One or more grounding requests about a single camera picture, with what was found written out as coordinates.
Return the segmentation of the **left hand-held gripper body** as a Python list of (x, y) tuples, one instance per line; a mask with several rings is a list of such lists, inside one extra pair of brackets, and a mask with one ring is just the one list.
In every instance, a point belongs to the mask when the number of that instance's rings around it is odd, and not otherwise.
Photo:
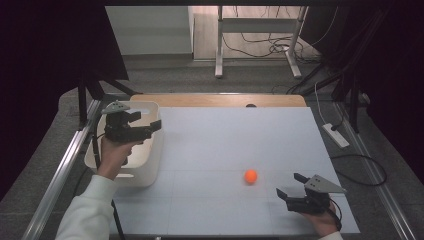
[(105, 137), (113, 142), (129, 143), (144, 142), (152, 137), (153, 131), (149, 126), (131, 127), (126, 121), (126, 113), (130, 107), (115, 101), (109, 104), (101, 113), (105, 116)]

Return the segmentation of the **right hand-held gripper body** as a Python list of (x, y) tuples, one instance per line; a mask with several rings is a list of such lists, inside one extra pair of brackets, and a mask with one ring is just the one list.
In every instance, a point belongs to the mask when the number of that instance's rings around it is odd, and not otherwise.
[(305, 184), (303, 197), (288, 197), (287, 209), (298, 213), (322, 214), (330, 207), (330, 193), (346, 193), (341, 186), (325, 179), (320, 175), (314, 175)]

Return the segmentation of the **white plastic bin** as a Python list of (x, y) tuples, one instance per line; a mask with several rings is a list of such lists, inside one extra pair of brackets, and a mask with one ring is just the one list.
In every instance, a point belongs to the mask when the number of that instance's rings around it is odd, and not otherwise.
[[(159, 106), (151, 101), (119, 101), (130, 107), (129, 113), (140, 112), (141, 119), (130, 124), (131, 127), (149, 126), (151, 122), (161, 120)], [(105, 116), (97, 121), (95, 136), (105, 136)], [(122, 187), (147, 187), (154, 183), (161, 159), (164, 130), (153, 131), (152, 137), (141, 145), (132, 148), (132, 154), (127, 157), (115, 182)]]

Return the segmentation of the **person's right hand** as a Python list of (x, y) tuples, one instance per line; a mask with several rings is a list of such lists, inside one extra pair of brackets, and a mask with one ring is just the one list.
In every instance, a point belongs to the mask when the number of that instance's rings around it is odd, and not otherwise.
[(310, 215), (302, 213), (302, 216), (312, 224), (319, 238), (339, 231), (336, 225), (336, 220), (328, 212), (325, 212), (321, 215)]

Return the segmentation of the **person's left hand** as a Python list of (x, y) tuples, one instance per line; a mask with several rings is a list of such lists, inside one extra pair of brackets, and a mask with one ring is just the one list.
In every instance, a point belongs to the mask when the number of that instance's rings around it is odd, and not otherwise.
[(141, 145), (141, 142), (118, 143), (103, 137), (101, 139), (101, 161), (97, 174), (114, 180), (125, 159), (132, 154), (132, 148), (136, 145)]

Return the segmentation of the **orange ball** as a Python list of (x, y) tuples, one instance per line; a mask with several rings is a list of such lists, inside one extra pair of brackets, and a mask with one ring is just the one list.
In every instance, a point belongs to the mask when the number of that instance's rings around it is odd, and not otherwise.
[(248, 169), (245, 171), (244, 173), (244, 180), (248, 183), (248, 184), (254, 184), (257, 181), (258, 178), (258, 174), (255, 170), (253, 169)]

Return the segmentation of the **black tripod stand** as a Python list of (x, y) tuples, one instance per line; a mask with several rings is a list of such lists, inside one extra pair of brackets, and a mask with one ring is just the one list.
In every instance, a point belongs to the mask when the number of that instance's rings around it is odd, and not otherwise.
[(104, 81), (107, 84), (115, 87), (128, 96), (138, 95), (137, 91), (120, 83), (118, 80), (113, 79), (106, 74), (99, 71), (94, 71), (88, 76), (82, 76), (78, 80), (78, 107), (79, 107), (79, 130), (82, 130), (88, 122), (88, 110), (87, 110), (87, 99), (86, 92), (89, 92), (94, 100), (102, 100), (105, 96), (105, 92), (100, 82)]

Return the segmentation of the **white power strip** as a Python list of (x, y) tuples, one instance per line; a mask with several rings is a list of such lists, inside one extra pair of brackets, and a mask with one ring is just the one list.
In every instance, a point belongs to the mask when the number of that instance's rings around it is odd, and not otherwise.
[(340, 148), (346, 148), (350, 143), (340, 134), (340, 132), (331, 124), (327, 123), (322, 126), (327, 135), (336, 143)]

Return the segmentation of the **wooden table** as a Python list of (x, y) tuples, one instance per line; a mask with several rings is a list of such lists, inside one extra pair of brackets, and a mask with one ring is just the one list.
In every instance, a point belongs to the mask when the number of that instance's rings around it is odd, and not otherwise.
[(300, 95), (272, 94), (138, 94), (131, 101), (153, 101), (161, 107), (306, 107)]

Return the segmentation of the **white cabinet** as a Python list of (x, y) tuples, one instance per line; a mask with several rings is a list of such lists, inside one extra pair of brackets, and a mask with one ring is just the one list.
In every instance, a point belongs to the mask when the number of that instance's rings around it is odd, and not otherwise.
[(107, 6), (106, 12), (122, 55), (193, 53), (189, 6)]

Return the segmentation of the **black metal stand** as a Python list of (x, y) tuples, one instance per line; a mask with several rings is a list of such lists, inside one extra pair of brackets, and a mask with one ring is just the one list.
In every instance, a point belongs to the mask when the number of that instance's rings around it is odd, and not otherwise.
[(342, 102), (349, 96), (348, 102), (348, 119), (351, 128), (355, 133), (359, 132), (358, 128), (358, 107), (359, 107), (359, 81), (355, 75), (342, 74), (334, 88), (331, 97), (334, 101)]

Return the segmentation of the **black curtain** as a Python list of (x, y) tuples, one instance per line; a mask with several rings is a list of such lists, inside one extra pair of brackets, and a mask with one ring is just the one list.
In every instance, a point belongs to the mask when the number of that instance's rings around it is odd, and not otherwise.
[(424, 184), (424, 0), (318, 0), (307, 41), (368, 95), (367, 114)]
[(105, 0), (0, 0), (0, 201), (64, 93), (127, 78)]

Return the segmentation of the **aluminium floor rail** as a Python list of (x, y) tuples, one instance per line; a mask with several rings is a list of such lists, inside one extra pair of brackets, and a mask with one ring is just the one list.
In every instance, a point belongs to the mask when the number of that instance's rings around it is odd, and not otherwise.
[(100, 105), (100, 100), (92, 100), (90, 102), (86, 110), (88, 120), (83, 125), (82, 129), (77, 130), (73, 135), (21, 240), (39, 240), (66, 183), (68, 175), (71, 172), (77, 155), (94, 123)]
[[(347, 118), (347, 112), (344, 107), (339, 103), (334, 103), (333, 106), (338, 111), (338, 115), (343, 120), (342, 126), (346, 129), (346, 132), (352, 141), (352, 146), (360, 155), (370, 157), (371, 154), (368, 151), (363, 139), (361, 138), (361, 135), (356, 133), (355, 130), (350, 126)], [(370, 180), (373, 183), (377, 184), (378, 182), (383, 181), (383, 173), (375, 163), (371, 163), (369, 160), (366, 160), (363, 165), (368, 176), (370, 177)], [(395, 196), (389, 189), (388, 185), (384, 183), (380, 186), (377, 186), (375, 190), (400, 239), (418, 240), (411, 225), (409, 224), (409, 221), (406, 218), (404, 211), (401, 209), (400, 204), (395, 199)]]

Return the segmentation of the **white desk frame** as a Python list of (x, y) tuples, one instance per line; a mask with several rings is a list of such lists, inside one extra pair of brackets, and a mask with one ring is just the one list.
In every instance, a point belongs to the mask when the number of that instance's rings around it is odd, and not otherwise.
[(288, 47), (283, 51), (287, 62), (291, 68), (295, 79), (300, 79), (302, 74), (295, 60), (295, 46), (305, 18), (306, 6), (300, 7), (300, 12), (296, 19), (290, 18), (224, 18), (223, 7), (218, 6), (217, 25), (217, 49), (215, 58), (215, 77), (221, 78), (223, 75), (223, 40), (224, 33), (281, 33), (291, 34)]

